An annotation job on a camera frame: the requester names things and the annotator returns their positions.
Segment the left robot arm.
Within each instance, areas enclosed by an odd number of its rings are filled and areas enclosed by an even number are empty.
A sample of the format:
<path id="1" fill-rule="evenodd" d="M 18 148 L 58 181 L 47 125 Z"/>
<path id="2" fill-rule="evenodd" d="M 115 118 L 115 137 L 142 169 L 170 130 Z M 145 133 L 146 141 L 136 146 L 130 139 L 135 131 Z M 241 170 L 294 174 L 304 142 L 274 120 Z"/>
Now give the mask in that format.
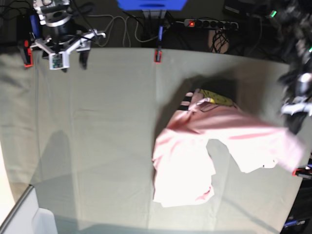
<path id="1" fill-rule="evenodd" d="M 306 117 L 312 115 L 312 3 L 309 0 L 278 0 L 272 17 L 278 25 L 281 48 L 289 59 L 280 112 L 285 126 L 298 134 Z"/>

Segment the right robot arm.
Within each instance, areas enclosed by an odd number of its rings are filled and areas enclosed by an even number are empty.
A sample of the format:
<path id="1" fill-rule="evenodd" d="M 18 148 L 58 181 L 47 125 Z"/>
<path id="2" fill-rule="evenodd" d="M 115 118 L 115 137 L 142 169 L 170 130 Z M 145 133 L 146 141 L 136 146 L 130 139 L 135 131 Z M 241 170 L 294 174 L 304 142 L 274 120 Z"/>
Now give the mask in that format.
<path id="1" fill-rule="evenodd" d="M 91 43 L 99 45 L 100 40 L 106 38 L 104 31 L 93 28 L 87 20 L 95 5 L 90 1 L 78 5 L 75 0 L 35 0 L 33 7 L 40 25 L 48 29 L 48 35 L 33 32 L 30 48 L 42 51 L 50 70 L 65 73 L 70 68 L 70 55 L 76 51 L 80 67 L 86 70 Z"/>

